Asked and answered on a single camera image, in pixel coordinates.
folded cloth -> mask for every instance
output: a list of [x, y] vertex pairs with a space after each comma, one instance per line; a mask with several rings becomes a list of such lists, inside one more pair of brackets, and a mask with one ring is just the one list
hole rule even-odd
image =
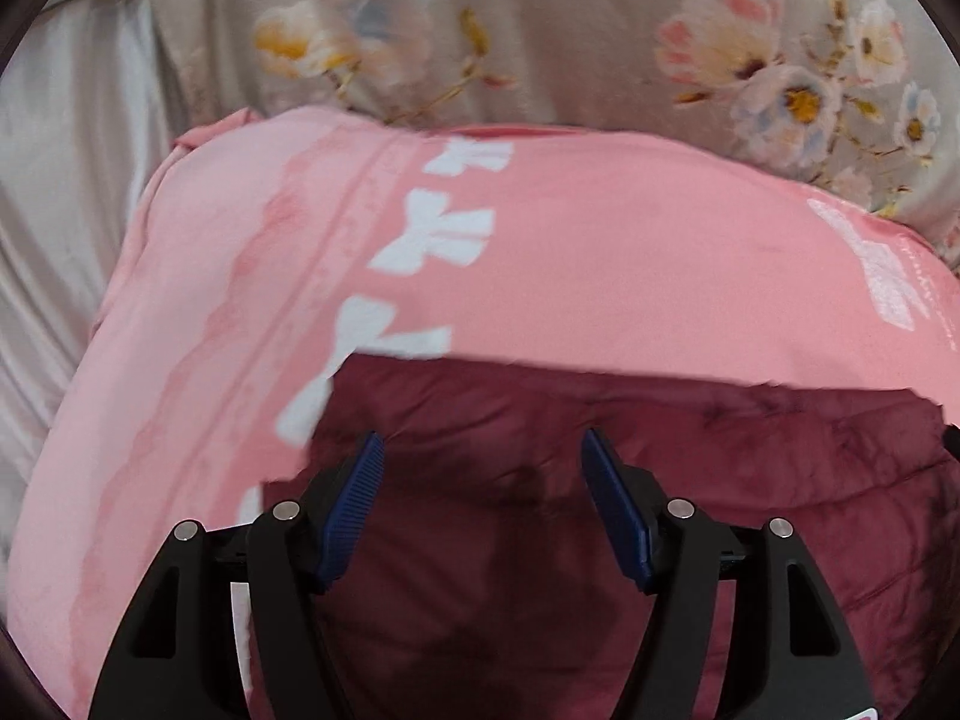
[[[803, 391], [352, 356], [309, 467], [386, 440], [384, 482], [347, 576], [318, 605], [366, 718], [605, 718], [652, 600], [616, 566], [581, 478], [601, 427], [628, 464], [712, 517], [788, 517], [853, 629], [884, 716], [916, 692], [960, 590], [960, 466], [910, 391]], [[722, 586], [697, 704], [713, 717], [733, 591]], [[254, 669], [253, 704], [263, 706]]]

pink pillow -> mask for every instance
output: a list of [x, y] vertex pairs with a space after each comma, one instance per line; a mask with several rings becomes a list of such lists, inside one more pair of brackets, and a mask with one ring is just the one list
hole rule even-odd
[[822, 191], [631, 133], [249, 120], [152, 180], [27, 491], [8, 624], [74, 717], [171, 526], [252, 519], [354, 349], [913, 388], [960, 419], [957, 283]]

blue gripper pad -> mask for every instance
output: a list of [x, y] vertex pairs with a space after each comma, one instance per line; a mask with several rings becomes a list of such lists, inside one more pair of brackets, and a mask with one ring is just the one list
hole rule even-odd
[[584, 435], [580, 463], [620, 570], [640, 590], [649, 589], [654, 577], [652, 538], [621, 476], [621, 469], [630, 469], [611, 454], [594, 430]]
[[350, 556], [383, 481], [383, 440], [376, 433], [367, 437], [344, 474], [347, 478], [337, 480], [342, 487], [320, 529], [320, 563], [315, 573], [323, 591], [347, 573]]

silver screw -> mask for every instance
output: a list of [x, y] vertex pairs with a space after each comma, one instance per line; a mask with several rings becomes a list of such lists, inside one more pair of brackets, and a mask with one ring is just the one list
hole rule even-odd
[[274, 517], [277, 519], [293, 519], [299, 514], [299, 503], [296, 501], [281, 501], [274, 507]]
[[793, 525], [790, 524], [789, 520], [777, 517], [770, 520], [770, 532], [780, 538], [790, 538], [790, 536], [793, 536]]
[[696, 512], [697, 509], [688, 500], [674, 498], [666, 505], [666, 511], [673, 514], [677, 519], [690, 519], [690, 517], [693, 517], [693, 512]]
[[183, 522], [174, 528], [174, 538], [176, 538], [177, 541], [190, 541], [199, 530], [200, 526], [192, 519], [184, 519]]

floral fabric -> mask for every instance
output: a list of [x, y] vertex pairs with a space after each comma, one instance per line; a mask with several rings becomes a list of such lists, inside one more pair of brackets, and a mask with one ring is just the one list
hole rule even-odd
[[916, 0], [155, 0], [196, 122], [635, 129], [832, 191], [960, 266], [960, 67]]

